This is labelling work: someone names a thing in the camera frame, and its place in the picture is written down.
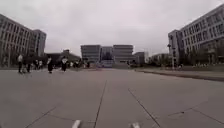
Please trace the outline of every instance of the distant building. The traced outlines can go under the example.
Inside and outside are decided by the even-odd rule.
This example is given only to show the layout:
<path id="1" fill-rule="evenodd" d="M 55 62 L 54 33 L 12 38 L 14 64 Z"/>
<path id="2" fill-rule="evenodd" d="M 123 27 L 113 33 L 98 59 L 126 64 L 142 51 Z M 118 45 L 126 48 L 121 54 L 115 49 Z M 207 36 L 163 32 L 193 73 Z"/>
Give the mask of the distant building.
<path id="1" fill-rule="evenodd" d="M 197 53 L 201 50 L 207 51 L 209 54 L 216 54 L 216 49 L 224 47 L 224 4 L 194 20 L 180 30 L 169 33 L 169 46 L 170 54 L 173 56 L 173 60 L 177 60 L 177 63 L 180 52 L 178 50 L 182 50 L 182 46 L 186 55 L 192 52 Z"/>
<path id="2" fill-rule="evenodd" d="M 113 45 L 113 55 L 115 62 L 127 62 L 134 59 L 133 45 Z"/>
<path id="3" fill-rule="evenodd" d="M 99 62 L 100 61 L 100 45 L 82 45 L 81 54 L 83 60 L 88 60 L 90 62 Z"/>
<path id="4" fill-rule="evenodd" d="M 31 30 L 0 14 L 0 61 L 15 60 L 19 54 L 41 56 L 44 53 L 46 33 Z"/>
<path id="5" fill-rule="evenodd" d="M 90 62 L 100 62 L 102 60 L 112 60 L 112 62 L 127 62 L 132 61 L 133 55 L 132 45 L 82 45 L 82 59 Z"/>
<path id="6" fill-rule="evenodd" d="M 149 61 L 149 54 L 148 52 L 136 52 L 134 59 L 137 64 L 145 64 Z"/>
<path id="7" fill-rule="evenodd" d="M 113 60 L 113 47 L 112 46 L 101 47 L 101 60 Z"/>
<path id="8" fill-rule="evenodd" d="M 51 57 L 53 60 L 53 63 L 60 65 L 61 60 L 63 57 L 68 58 L 68 61 L 79 61 L 80 57 L 70 53 L 70 50 L 63 50 L 63 52 L 59 53 L 45 53 L 46 57 Z"/>

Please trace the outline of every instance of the white road marking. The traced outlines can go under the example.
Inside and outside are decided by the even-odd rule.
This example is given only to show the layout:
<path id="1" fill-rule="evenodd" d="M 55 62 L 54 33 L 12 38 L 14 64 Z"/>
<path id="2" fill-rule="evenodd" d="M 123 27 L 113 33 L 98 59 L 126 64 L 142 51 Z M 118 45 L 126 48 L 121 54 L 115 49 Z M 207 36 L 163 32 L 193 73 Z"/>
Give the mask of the white road marking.
<path id="1" fill-rule="evenodd" d="M 75 123 L 73 124 L 72 128 L 80 128 L 79 127 L 80 124 L 81 124 L 81 120 L 76 120 Z"/>

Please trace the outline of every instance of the concrete pavement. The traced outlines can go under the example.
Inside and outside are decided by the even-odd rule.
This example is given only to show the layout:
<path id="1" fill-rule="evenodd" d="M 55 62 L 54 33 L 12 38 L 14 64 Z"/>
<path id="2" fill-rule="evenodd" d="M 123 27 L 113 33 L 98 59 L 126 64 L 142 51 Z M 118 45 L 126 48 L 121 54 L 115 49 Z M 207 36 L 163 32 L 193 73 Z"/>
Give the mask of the concrete pavement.
<path id="1" fill-rule="evenodd" d="M 223 128 L 224 84 L 132 70 L 0 71 L 2 128 Z"/>
<path id="2" fill-rule="evenodd" d="M 137 72 L 152 73 L 167 76 L 176 76 L 184 78 L 204 79 L 224 82 L 224 72 L 212 71 L 177 71 L 177 70 L 160 70 L 160 69 L 136 69 Z"/>

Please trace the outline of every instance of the pavement tile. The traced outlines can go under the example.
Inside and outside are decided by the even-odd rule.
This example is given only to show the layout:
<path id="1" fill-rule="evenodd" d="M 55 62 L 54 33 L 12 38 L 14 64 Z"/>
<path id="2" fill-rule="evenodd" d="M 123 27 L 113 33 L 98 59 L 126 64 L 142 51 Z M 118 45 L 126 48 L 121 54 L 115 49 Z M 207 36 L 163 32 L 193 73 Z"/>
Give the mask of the pavement tile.
<path id="1" fill-rule="evenodd" d="M 224 125 L 193 110 L 157 119 L 162 128 L 223 128 Z"/>

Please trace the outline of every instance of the gray sky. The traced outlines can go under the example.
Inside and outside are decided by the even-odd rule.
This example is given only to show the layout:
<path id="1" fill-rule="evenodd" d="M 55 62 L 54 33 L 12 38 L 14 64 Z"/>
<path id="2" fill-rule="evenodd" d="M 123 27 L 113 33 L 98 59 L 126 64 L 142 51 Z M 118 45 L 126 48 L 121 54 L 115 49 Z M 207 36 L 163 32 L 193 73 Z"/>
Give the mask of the gray sky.
<path id="1" fill-rule="evenodd" d="M 47 33 L 46 52 L 82 44 L 133 44 L 150 55 L 167 52 L 167 34 L 224 0 L 0 0 L 0 13 Z"/>

